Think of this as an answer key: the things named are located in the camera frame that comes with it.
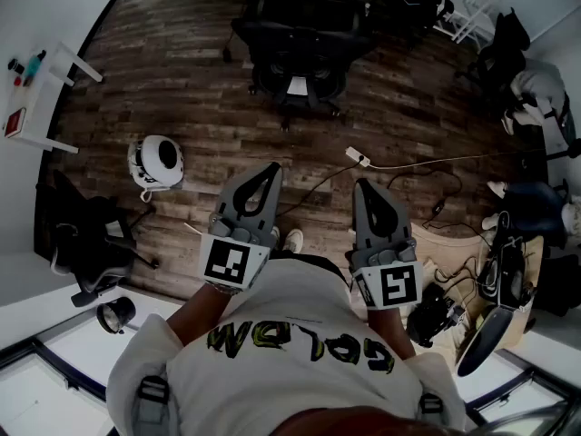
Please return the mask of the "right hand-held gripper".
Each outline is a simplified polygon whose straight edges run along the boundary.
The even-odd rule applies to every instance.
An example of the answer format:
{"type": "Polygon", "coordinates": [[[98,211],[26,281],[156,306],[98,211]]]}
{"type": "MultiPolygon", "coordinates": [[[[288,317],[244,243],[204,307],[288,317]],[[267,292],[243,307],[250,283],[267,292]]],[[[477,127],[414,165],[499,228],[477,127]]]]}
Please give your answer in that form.
{"type": "Polygon", "coordinates": [[[417,242],[409,238],[409,226],[407,209],[393,193],[367,178],[357,180],[353,190],[357,250],[350,256],[350,271],[369,310],[421,301],[423,264],[417,260],[417,242]],[[376,238],[404,241],[371,247],[376,238]]]}

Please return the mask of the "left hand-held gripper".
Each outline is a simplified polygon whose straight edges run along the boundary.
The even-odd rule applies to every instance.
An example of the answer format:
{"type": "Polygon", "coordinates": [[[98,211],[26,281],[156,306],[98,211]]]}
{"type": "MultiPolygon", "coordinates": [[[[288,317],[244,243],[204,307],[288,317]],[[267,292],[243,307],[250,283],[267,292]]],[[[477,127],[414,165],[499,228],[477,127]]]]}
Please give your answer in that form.
{"type": "Polygon", "coordinates": [[[201,279],[231,293],[252,287],[277,243],[272,230],[281,183],[281,166],[270,162],[249,168],[224,185],[209,230],[201,238],[201,279]]]}

